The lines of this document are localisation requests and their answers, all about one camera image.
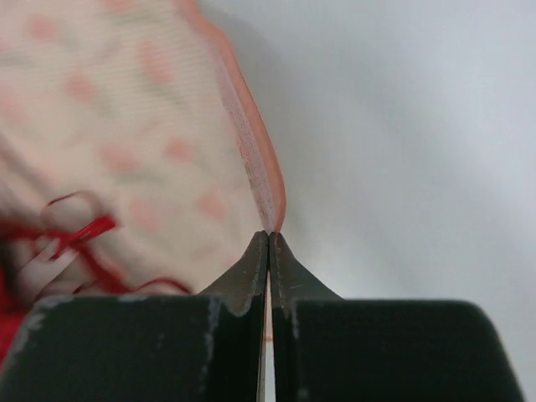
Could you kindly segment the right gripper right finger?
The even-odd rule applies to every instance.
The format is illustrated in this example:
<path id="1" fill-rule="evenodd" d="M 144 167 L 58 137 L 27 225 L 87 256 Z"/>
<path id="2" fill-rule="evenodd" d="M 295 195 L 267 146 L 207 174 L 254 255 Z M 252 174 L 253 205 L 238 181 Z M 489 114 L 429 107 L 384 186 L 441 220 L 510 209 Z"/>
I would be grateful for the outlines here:
<path id="1" fill-rule="evenodd" d="M 491 320 L 454 300 L 345 299 L 270 246 L 279 401 L 520 401 Z"/>

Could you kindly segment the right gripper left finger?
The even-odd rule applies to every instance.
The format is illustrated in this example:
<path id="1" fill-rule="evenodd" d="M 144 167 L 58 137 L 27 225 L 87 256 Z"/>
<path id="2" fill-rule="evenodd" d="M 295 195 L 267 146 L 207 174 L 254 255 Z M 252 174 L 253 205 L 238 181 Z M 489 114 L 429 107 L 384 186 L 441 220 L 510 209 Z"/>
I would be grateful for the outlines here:
<path id="1" fill-rule="evenodd" d="M 268 236 L 195 296 L 56 296 L 26 316 L 4 401 L 261 401 Z"/>

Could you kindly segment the red lace bra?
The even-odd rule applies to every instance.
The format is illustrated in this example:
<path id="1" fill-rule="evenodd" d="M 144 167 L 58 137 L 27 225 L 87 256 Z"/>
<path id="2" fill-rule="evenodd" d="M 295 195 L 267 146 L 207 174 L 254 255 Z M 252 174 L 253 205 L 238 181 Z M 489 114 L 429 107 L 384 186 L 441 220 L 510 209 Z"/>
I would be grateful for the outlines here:
<path id="1" fill-rule="evenodd" d="M 90 240 L 113 230 L 116 221 L 111 214 L 104 213 L 94 218 L 84 228 L 72 232 L 64 229 L 39 229 L 35 226 L 16 224 L 7 219 L 1 219 L 1 241 L 15 240 L 37 240 L 40 237 L 48 237 L 59 242 L 53 248 L 52 255 L 47 261 L 57 262 L 69 251 L 73 250 L 82 257 L 93 280 L 75 286 L 72 291 L 77 294 L 92 286 L 98 286 L 112 295 L 122 295 L 135 293 L 147 289 L 152 285 L 166 285 L 178 290 L 186 295 L 191 295 L 193 290 L 181 281 L 171 278 L 157 278 L 151 280 L 137 288 L 127 286 L 119 276 L 109 272 L 96 259 L 95 253 L 90 250 L 88 243 Z M 14 279 L 9 276 L 8 264 L 1 263 L 1 359 L 5 359 L 8 350 L 11 348 L 17 330 L 22 325 L 28 308 L 23 306 L 22 297 L 18 296 L 14 290 Z"/>

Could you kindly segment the pink floral mesh laundry bag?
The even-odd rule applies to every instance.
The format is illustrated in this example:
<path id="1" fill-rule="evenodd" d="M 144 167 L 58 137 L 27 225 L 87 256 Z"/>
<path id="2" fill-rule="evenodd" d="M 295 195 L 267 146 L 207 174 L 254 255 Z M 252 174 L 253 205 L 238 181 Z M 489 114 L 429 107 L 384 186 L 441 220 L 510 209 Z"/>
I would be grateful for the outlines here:
<path id="1" fill-rule="evenodd" d="M 137 288 L 198 293 L 278 230 L 276 155 L 224 34 L 192 1 L 1 4 L 1 219 L 78 231 Z M 5 241 L 22 302 L 74 295 L 93 276 L 57 240 Z"/>

